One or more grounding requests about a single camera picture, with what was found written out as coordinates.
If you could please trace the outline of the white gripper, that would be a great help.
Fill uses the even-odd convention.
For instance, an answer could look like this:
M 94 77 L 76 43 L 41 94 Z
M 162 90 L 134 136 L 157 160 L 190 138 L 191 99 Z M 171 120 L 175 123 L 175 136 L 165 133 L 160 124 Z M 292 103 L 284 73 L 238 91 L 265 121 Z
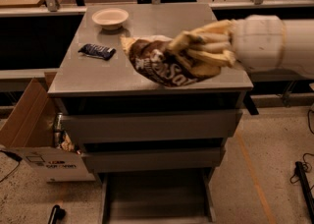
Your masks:
M 189 71 L 198 78 L 211 78 L 219 75 L 223 67 L 231 68 L 237 59 L 247 72 L 266 72 L 278 68 L 284 36 L 285 25 L 277 16 L 252 15 L 183 30 L 169 43 L 168 49 L 180 51 L 191 44 L 230 42 L 232 38 L 235 53 L 227 49 L 222 53 L 188 49 L 187 55 L 194 60 Z

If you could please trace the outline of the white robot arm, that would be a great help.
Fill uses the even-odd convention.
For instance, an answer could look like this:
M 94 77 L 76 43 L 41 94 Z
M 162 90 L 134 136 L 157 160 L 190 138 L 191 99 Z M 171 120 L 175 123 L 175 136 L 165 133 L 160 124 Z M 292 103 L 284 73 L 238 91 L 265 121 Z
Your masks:
M 314 27 L 311 20 L 251 15 L 182 31 L 167 50 L 191 69 L 198 64 L 242 68 L 248 73 L 293 72 L 314 76 Z

